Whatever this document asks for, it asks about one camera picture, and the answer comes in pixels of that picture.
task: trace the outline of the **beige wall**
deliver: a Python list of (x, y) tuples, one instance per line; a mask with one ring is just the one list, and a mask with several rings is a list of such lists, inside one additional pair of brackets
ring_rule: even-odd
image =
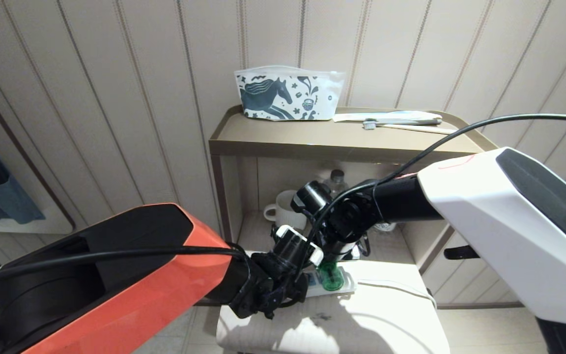
[[(206, 141), (270, 63), (347, 72), (340, 105), (566, 113), (566, 1), (0, 0), (0, 110), (78, 227), (173, 201), (219, 229)], [(484, 132), (566, 178), (566, 123)]]

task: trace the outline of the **white cable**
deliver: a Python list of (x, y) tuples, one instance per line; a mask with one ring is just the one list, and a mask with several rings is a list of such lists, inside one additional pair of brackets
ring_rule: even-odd
[(403, 284), (401, 282), (395, 282), (394, 280), (359, 279), (359, 280), (357, 280), (357, 284), (371, 285), (371, 286), (375, 286), (375, 287), (392, 288), (392, 289), (397, 289), (397, 290), (400, 290), (400, 291), (403, 291), (403, 292), (409, 292), (409, 293), (414, 294), (414, 295), (426, 297), (434, 305), (434, 309), (436, 309), (436, 310), (438, 309), (438, 304), (436, 304), (436, 300), (427, 291), (426, 292), (419, 291), (418, 289), (411, 287), (409, 285)]

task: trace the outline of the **shelf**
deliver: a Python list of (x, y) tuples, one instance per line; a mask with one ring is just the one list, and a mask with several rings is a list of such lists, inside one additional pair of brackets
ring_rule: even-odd
[[(339, 113), (391, 112), (394, 109), (339, 107)], [(440, 127), (462, 128), (462, 119), (445, 112)], [(230, 108), (209, 139), (212, 155), (326, 159), (357, 162), (405, 163), (444, 135), (411, 130), (364, 130), (361, 123), (323, 121), (269, 121), (246, 118), (242, 107)], [(452, 157), (495, 148), (477, 130), (431, 152), (426, 165)]]
[[(243, 219), (238, 244), (247, 251), (270, 251), (274, 246), (274, 242), (270, 238), (270, 227), (272, 227), (272, 222), (266, 220), (261, 215), (261, 211), (247, 213), (247, 216)], [(368, 231), (368, 238), (370, 240), (370, 256), (362, 256), (362, 260), (415, 264), (398, 227), (391, 233), (371, 228)]]

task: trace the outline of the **plastic bottle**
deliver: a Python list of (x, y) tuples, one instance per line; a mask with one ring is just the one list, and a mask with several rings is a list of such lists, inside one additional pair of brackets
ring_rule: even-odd
[(344, 171), (342, 170), (331, 171), (331, 177), (325, 179), (323, 183), (331, 189), (331, 196), (333, 198), (348, 189), (348, 184), (344, 182)]

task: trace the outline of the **white mug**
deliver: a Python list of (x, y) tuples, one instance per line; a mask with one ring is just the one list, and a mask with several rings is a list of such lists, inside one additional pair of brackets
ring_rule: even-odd
[(276, 226), (290, 225), (295, 229), (304, 230), (305, 225), (307, 225), (307, 217), (301, 213), (296, 213), (290, 206), (294, 195), (296, 195), (295, 190), (286, 190), (279, 193), (276, 203), (270, 204), (263, 209), (263, 217), (274, 221)]

